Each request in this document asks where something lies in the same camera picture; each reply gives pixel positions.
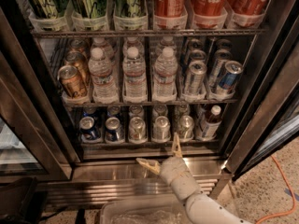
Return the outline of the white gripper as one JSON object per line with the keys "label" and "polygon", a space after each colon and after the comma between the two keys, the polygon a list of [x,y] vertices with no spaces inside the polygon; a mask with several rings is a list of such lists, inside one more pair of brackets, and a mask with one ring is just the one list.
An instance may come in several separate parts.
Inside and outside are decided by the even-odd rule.
{"label": "white gripper", "polygon": [[173,190],[177,198],[180,201],[185,201],[194,193],[200,192],[201,188],[181,158],[182,151],[177,133],[174,133],[172,153],[175,157],[168,158],[162,165],[156,160],[137,158],[136,161],[152,173],[160,175],[160,178]]}

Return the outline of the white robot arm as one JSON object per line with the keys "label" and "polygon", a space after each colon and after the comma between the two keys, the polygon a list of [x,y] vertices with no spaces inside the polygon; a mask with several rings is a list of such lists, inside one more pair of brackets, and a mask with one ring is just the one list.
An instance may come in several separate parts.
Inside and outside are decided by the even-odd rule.
{"label": "white robot arm", "polygon": [[171,188],[185,207],[186,216],[192,224],[251,224],[230,213],[202,191],[183,160],[177,133],[174,134],[172,152],[173,155],[162,163],[143,158],[136,161]]}

